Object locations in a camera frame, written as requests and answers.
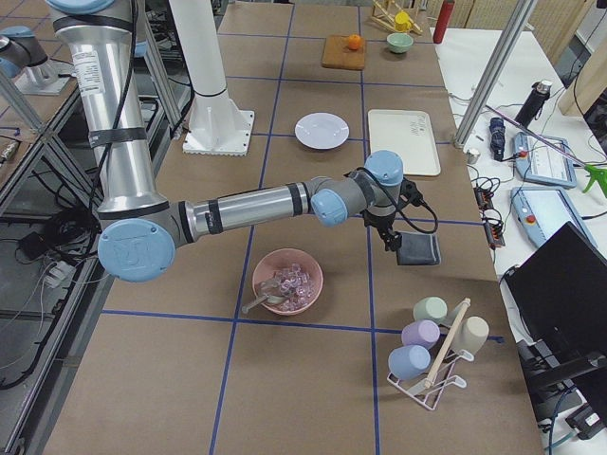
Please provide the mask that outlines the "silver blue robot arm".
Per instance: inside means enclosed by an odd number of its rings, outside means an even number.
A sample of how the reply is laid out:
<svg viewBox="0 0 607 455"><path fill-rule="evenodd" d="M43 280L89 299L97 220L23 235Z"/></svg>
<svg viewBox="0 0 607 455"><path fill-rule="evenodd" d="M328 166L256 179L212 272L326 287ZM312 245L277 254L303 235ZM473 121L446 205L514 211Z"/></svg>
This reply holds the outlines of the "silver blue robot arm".
<svg viewBox="0 0 607 455"><path fill-rule="evenodd" d="M202 236L307 213L327 227L361 214L389 250L402 248L393 222L404 172L400 157L389 151L371 155L340 180L316 177L197 204L169 201L156 188L132 80L137 3L52 1L49 9L72 55L98 163L98 256L109 274L146 282L167 270L180 246Z"/></svg>

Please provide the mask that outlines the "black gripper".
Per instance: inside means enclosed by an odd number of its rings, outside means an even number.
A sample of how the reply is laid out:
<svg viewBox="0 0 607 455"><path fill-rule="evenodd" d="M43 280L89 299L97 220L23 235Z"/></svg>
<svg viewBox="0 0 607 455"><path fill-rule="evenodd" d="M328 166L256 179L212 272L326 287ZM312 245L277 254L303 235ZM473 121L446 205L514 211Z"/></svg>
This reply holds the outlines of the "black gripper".
<svg viewBox="0 0 607 455"><path fill-rule="evenodd" d="M374 228L384 243L385 251L398 252L401 248L401 233L395 231L395 211L388 207L370 207L361 212L366 227Z"/></svg>

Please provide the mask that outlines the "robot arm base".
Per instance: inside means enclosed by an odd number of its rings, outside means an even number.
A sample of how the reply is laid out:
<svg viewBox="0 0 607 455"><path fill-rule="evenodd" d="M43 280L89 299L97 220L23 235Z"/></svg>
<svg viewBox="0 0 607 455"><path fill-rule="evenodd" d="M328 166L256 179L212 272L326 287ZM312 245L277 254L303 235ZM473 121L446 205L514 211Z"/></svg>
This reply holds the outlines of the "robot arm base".
<svg viewBox="0 0 607 455"><path fill-rule="evenodd" d="M1 30L1 72L25 95L58 96L74 76L73 65L50 59L25 26Z"/></svg>

